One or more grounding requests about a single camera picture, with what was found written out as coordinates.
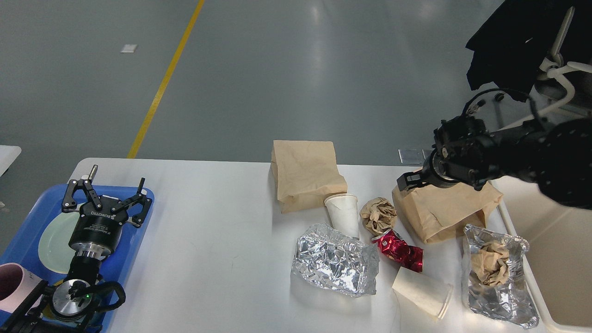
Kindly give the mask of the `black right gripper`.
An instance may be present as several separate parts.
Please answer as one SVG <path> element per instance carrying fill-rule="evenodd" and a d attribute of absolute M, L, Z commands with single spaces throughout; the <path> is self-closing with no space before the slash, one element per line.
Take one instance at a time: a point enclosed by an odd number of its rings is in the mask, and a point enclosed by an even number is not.
<path fill-rule="evenodd" d="M 430 185 L 437 188 L 450 188 L 460 184 L 459 180 L 452 179 L 445 174 L 444 167 L 438 151 L 432 150 L 421 171 L 403 173 L 397 179 L 397 187 L 400 191 L 411 191 Z"/>

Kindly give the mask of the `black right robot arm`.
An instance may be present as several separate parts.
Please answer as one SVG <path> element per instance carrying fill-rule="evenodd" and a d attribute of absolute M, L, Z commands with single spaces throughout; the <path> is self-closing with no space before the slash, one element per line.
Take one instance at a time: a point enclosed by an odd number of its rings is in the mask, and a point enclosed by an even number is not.
<path fill-rule="evenodd" d="M 473 115 L 482 107 L 477 93 L 461 114 L 442 120 L 434 131 L 431 156 L 421 169 L 404 173 L 398 189 L 408 191 L 433 185 L 450 188 L 463 183 L 480 191 L 487 181 L 504 176 L 538 185 L 539 191 L 563 206 L 590 210 L 592 207 L 592 123 L 579 118 L 560 124 L 542 117 L 528 94 L 533 118 L 520 126 L 489 131 Z"/>

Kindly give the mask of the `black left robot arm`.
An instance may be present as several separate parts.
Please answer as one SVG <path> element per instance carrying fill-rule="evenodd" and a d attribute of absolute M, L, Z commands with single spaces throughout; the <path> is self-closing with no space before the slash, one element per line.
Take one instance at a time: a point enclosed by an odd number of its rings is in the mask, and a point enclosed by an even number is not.
<path fill-rule="evenodd" d="M 125 303 L 154 194 L 97 170 L 44 192 L 1 256 L 3 333 L 99 333 Z"/>

